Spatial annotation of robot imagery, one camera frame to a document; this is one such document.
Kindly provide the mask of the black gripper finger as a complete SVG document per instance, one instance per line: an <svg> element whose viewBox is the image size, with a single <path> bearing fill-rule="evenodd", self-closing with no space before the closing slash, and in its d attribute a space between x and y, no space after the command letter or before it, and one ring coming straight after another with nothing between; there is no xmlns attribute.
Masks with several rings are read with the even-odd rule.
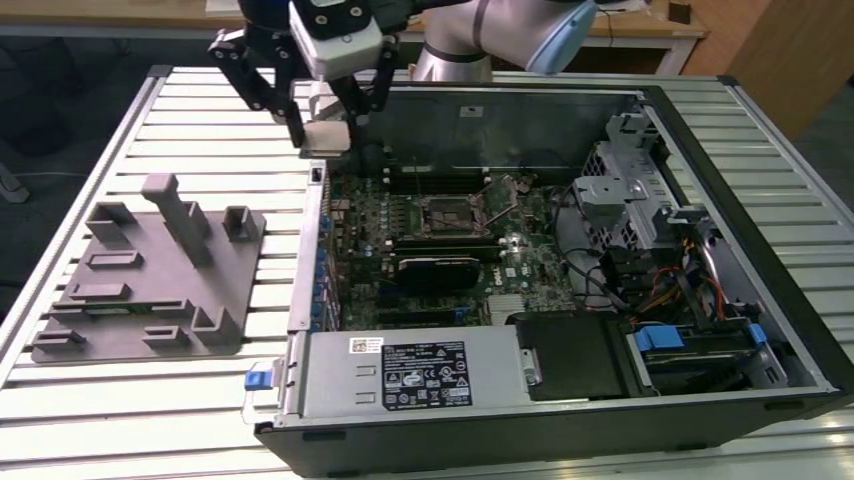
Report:
<svg viewBox="0 0 854 480"><path fill-rule="evenodd" d="M383 38L379 60L375 65L375 76L367 88L363 89L353 75L341 77L331 82L332 93L337 97L344 110L343 118L348 130L359 130L359 121L371 112L381 111L385 106L392 84L396 65L396 35Z"/></svg>
<svg viewBox="0 0 854 480"><path fill-rule="evenodd" d="M267 111L300 147L305 130L293 83L305 77L307 67L292 35L263 28L220 30L208 54L246 107Z"/></svg>

